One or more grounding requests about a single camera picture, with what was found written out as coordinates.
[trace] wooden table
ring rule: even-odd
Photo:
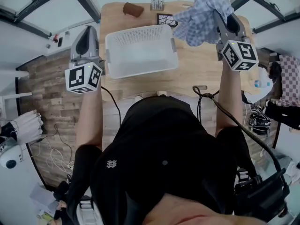
[[[175,1],[165,3],[163,12],[150,11],[150,4],[137,4],[145,8],[142,15],[135,18],[123,14],[124,3],[107,3],[102,7],[99,53],[102,59],[105,56],[105,37],[107,34],[142,26],[156,25],[156,14],[175,14],[185,10],[192,2]],[[239,16],[243,22],[246,33],[252,40],[252,31],[245,17]],[[101,78],[102,86],[107,88],[116,100],[147,91],[169,91],[191,97],[197,96],[193,85],[206,86],[203,92],[214,93],[219,90],[222,74],[222,62],[217,59],[216,45],[203,43],[199,47],[190,47],[185,41],[175,39],[179,68],[152,74],[138,75],[122,79],[112,79],[108,74],[107,63],[105,63],[106,75]],[[251,94],[258,93],[254,87],[254,80],[258,79],[258,67],[249,72],[241,72],[241,86],[244,91]],[[110,96],[104,91],[104,101],[110,101]]]

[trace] blue checkered towel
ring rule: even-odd
[[[213,10],[221,14],[225,23],[234,11],[229,0],[195,0],[192,7],[173,16],[181,22],[173,35],[186,40],[190,46],[200,46],[203,42],[217,43],[220,35],[216,32]]]

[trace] floor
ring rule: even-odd
[[[65,69],[68,69],[69,51],[61,52],[55,56],[41,57],[23,66],[20,70],[28,71],[28,78],[19,80],[19,92],[32,92],[32,96],[20,99],[21,113],[25,113],[36,109],[41,113],[44,121],[45,135],[49,136],[40,143],[33,144],[30,149],[34,157],[37,167],[43,176],[46,184],[58,186],[63,180],[66,180],[67,173],[72,171],[66,165],[74,160],[75,154],[75,133],[76,124],[78,122],[82,96],[66,91],[65,86]],[[272,91],[269,97],[277,94],[277,88]],[[188,97],[179,94],[168,94],[177,99],[185,101],[191,105],[191,109],[196,114],[197,97]],[[134,96],[118,101],[122,119],[127,110],[134,103]],[[246,115],[246,123],[250,107],[244,107],[244,115]],[[103,103],[103,147],[106,148],[114,139],[119,129],[119,115],[113,102]],[[55,134],[54,125],[57,125],[59,134]],[[202,124],[208,133],[214,135],[216,127],[216,106],[209,99],[202,100]],[[268,138],[263,138],[267,144],[272,145],[275,138],[278,123],[272,121],[271,133]],[[259,157],[261,147],[253,142],[248,136],[246,141],[249,146],[251,157],[257,163],[263,165],[264,160]],[[57,149],[63,155],[65,170],[60,166],[52,165],[48,159],[51,149]],[[59,164],[61,155],[57,151],[52,152],[54,161]]]

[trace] laundry basket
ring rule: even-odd
[[[105,46],[113,79],[178,68],[175,41],[168,25],[110,33],[105,37]]]

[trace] cord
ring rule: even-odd
[[[201,94],[200,89],[197,86],[193,86],[193,91],[199,95],[199,99],[201,99],[202,97],[205,98],[209,98],[211,99],[215,105],[218,107],[218,109],[220,109],[220,111],[222,111],[225,115],[227,115],[232,121],[234,121],[238,127],[240,127],[250,138],[252,138],[256,143],[258,143],[262,148],[264,148],[271,156],[273,162],[274,162],[274,166],[277,170],[277,172],[281,171],[281,167],[280,164],[277,160],[277,158],[275,157],[274,153],[271,151],[271,149],[268,147],[267,144],[265,144],[262,140],[260,140],[258,137],[256,137],[255,135],[253,135],[249,130],[247,130],[246,128],[244,128],[237,120],[236,118],[230,113],[228,112],[226,109],[224,109],[222,107],[222,105],[220,105],[215,99],[214,96],[210,93],[204,93]],[[282,181],[286,184],[286,181],[284,179],[284,177],[282,176]]]
[[[30,158],[32,158],[32,157],[37,157],[38,155],[40,155],[40,153],[41,153],[41,144],[40,144],[40,143],[38,143],[38,147],[39,147],[39,152],[38,152],[38,154],[37,154],[37,155],[30,156]]]
[[[212,94],[212,96],[216,96],[218,93],[220,92],[220,90],[216,91],[214,94]],[[200,124],[202,123],[201,122],[201,99],[202,97],[200,96],[199,97],[199,100],[198,100],[198,105],[197,105],[197,119],[199,120]]]
[[[102,87],[102,86],[101,86],[101,88],[102,88],[103,90],[107,91],[109,95],[111,95],[112,100],[113,100],[113,103],[115,104],[115,106],[116,106],[116,108],[118,109],[118,112],[119,112],[119,123],[120,123],[120,127],[121,127],[121,112],[120,112],[120,109],[119,109],[119,107],[118,107],[116,101],[115,101],[114,98],[113,98],[113,95],[112,95],[112,94],[110,93],[110,91],[107,90],[105,87]]]
[[[24,151],[24,150],[30,148],[30,147],[31,147],[33,144],[35,144],[35,143],[39,143],[39,142],[43,141],[43,140],[44,140],[45,138],[47,138],[47,137],[53,137],[53,136],[57,135],[57,132],[58,132],[58,130],[56,130],[56,133],[53,134],[53,135],[48,135],[48,136],[46,136],[46,137],[43,137],[43,138],[40,138],[40,139],[36,140],[34,143],[30,144],[28,147],[24,148],[22,151]]]
[[[61,136],[60,136],[60,133],[59,133],[59,131],[58,131],[58,129],[57,129],[56,123],[54,124],[54,129],[55,129],[56,132],[58,133],[58,136],[60,137],[61,142],[62,142],[63,144],[65,144],[65,145],[67,145],[67,146],[70,148],[70,150],[71,150],[70,163],[71,163],[71,159],[72,159],[72,155],[73,155],[73,150],[72,150],[72,148],[71,148],[71,146],[70,146],[69,144],[65,143],[65,142],[61,139]]]
[[[245,103],[245,109],[246,109],[246,115],[245,115],[245,119],[244,119],[244,124],[243,124],[243,126],[245,126],[246,117],[247,117],[247,103]]]
[[[70,163],[72,163],[72,162],[74,162],[74,161],[72,161],[72,162],[70,162],[68,165],[63,161],[63,155],[62,155],[62,153],[60,152],[60,151],[58,151],[56,148],[52,148],[51,147],[51,144],[49,143],[49,141],[48,141],[48,139],[46,139],[46,141],[48,142],[48,144],[49,144],[49,147],[50,147],[50,149],[51,149],[51,151],[50,151],[50,155],[49,155],[49,157],[46,159],[46,164],[47,164],[47,166],[48,167],[50,167],[51,169],[53,169],[53,165],[56,165],[61,171],[63,171],[63,172],[65,172],[65,173],[67,173],[67,174],[72,174],[71,172],[68,172],[66,169],[65,169],[65,167],[64,167],[64,165],[66,165],[67,167],[70,165]],[[61,156],[61,159],[59,160],[58,158],[56,158],[56,157],[52,157],[52,152],[53,151],[57,151],[57,152],[59,152],[59,154],[60,154],[60,156]],[[49,164],[48,164],[48,159],[51,159],[51,161],[52,161],[52,167],[51,166],[49,166]],[[59,162],[60,162],[60,165],[62,166],[62,168],[60,167],[60,166],[58,166],[56,163],[55,163],[55,159],[57,159]]]
[[[71,146],[69,145],[69,144],[67,144],[67,143],[65,143],[63,140],[62,140],[62,138],[61,138],[61,136],[60,136],[60,132],[58,131],[58,129],[57,129],[57,125],[56,124],[54,124],[54,129],[55,129],[55,134],[53,134],[53,135],[48,135],[48,136],[46,136],[46,137],[43,137],[43,138],[40,138],[40,139],[38,139],[37,141],[35,141],[34,143],[32,143],[32,144],[30,144],[28,147],[26,147],[26,148],[24,148],[22,151],[24,151],[24,150],[26,150],[26,149],[28,149],[29,147],[31,147],[33,144],[35,144],[35,143],[40,143],[41,141],[43,141],[44,139],[46,139],[47,137],[53,137],[53,136],[55,136],[55,135],[59,135],[59,137],[60,137],[60,141],[63,143],[63,144],[65,144],[65,145],[67,145],[69,148],[70,148],[70,150],[71,150],[71,157],[70,157],[70,162],[69,162],[69,164],[71,163],[71,160],[72,160],[72,155],[73,155],[73,150],[72,150],[72,148],[71,148]]]

